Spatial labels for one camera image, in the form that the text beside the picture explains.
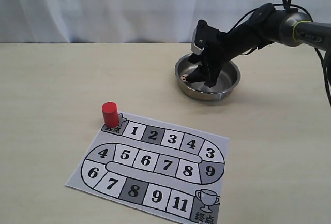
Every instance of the white backdrop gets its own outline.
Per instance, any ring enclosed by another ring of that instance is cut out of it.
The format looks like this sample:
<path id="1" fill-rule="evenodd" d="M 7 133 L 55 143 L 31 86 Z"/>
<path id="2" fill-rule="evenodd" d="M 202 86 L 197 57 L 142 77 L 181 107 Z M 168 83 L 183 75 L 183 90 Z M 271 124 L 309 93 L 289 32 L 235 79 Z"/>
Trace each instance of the white backdrop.
<path id="1" fill-rule="evenodd" d="M 281 0 L 0 0 L 0 42 L 190 42 L 198 19 L 229 30 Z M 292 0 L 331 23 L 331 0 Z"/>

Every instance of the beige table surface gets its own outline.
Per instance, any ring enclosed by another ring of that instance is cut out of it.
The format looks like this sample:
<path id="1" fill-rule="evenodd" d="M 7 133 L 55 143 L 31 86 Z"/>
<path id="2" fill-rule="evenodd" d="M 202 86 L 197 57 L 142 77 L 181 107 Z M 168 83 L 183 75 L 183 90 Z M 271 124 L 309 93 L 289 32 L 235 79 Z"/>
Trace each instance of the beige table surface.
<path id="1" fill-rule="evenodd" d="M 0 44 L 0 223 L 171 223 L 65 187 L 101 105 L 230 138 L 221 224 L 331 223 L 331 109 L 313 48 L 233 61 L 222 104 L 181 93 L 190 44 Z"/>

